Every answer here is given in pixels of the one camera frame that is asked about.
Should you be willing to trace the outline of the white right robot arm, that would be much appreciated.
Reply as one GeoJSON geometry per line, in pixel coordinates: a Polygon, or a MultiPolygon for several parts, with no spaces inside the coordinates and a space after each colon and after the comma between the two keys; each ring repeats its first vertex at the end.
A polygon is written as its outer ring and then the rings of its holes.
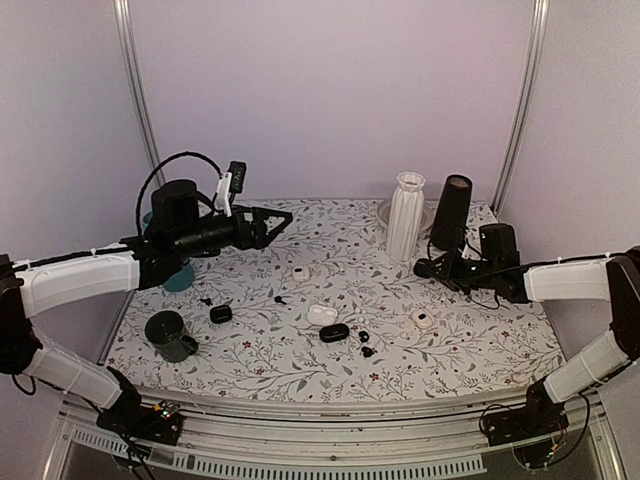
{"type": "Polygon", "coordinates": [[[567,400],[639,359],[639,248],[523,264],[512,226],[483,225],[479,239],[477,260],[464,258],[457,244],[435,259],[419,259],[414,273],[465,294],[488,289],[513,304],[596,300],[611,308],[605,333],[528,387],[516,422],[524,435],[537,436],[567,400]]]}

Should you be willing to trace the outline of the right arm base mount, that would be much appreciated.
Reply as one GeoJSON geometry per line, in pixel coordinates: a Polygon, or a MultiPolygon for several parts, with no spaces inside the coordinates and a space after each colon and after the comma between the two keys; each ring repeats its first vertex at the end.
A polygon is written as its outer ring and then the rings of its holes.
{"type": "Polygon", "coordinates": [[[490,446],[503,445],[560,432],[569,426],[564,402],[555,402],[548,394],[544,381],[536,381],[527,388],[522,407],[491,405],[479,419],[479,429],[490,446]]]}

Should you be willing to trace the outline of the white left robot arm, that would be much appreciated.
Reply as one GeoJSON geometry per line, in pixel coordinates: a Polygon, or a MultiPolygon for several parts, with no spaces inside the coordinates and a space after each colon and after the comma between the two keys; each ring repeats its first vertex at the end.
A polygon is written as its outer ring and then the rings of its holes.
{"type": "Polygon", "coordinates": [[[102,249],[19,264],[1,258],[1,371],[24,374],[83,397],[128,434],[148,426],[148,412],[122,375],[36,335],[32,319],[76,301],[164,284],[191,258],[227,248],[262,250],[292,222],[289,212],[234,206],[223,176],[214,200],[191,180],[174,180],[151,196],[151,219],[133,236],[102,249]]]}

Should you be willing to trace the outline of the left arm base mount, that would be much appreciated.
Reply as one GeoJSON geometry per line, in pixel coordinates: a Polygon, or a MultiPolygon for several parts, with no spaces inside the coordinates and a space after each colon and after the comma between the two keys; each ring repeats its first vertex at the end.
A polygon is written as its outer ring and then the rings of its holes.
{"type": "Polygon", "coordinates": [[[107,370],[118,381],[121,394],[110,408],[99,409],[96,425],[122,436],[176,446],[184,422],[180,405],[162,400],[144,406],[141,395],[122,373],[112,367],[107,370]]]}

